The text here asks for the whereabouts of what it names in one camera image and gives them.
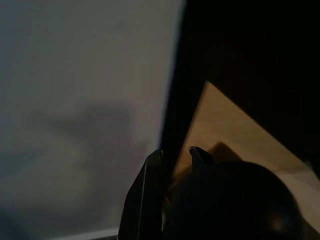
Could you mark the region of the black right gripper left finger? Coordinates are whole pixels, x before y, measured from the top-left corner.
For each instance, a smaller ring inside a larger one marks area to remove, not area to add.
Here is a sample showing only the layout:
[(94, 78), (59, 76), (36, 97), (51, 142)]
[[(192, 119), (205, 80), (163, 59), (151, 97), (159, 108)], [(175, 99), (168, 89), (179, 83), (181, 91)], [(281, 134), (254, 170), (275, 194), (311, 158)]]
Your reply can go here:
[(160, 240), (162, 235), (163, 152), (158, 149), (144, 161), (124, 202), (118, 238)]

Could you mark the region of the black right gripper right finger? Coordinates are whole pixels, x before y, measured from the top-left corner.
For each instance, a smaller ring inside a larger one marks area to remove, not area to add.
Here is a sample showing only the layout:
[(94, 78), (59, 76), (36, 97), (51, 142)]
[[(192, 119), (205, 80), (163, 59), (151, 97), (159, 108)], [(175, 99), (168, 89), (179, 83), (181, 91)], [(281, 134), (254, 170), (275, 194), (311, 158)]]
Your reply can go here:
[(213, 157), (204, 149), (191, 146), (189, 147), (189, 154), (191, 156), (191, 164), (192, 164), (192, 171), (200, 171), (207, 166), (211, 166), (215, 163)]

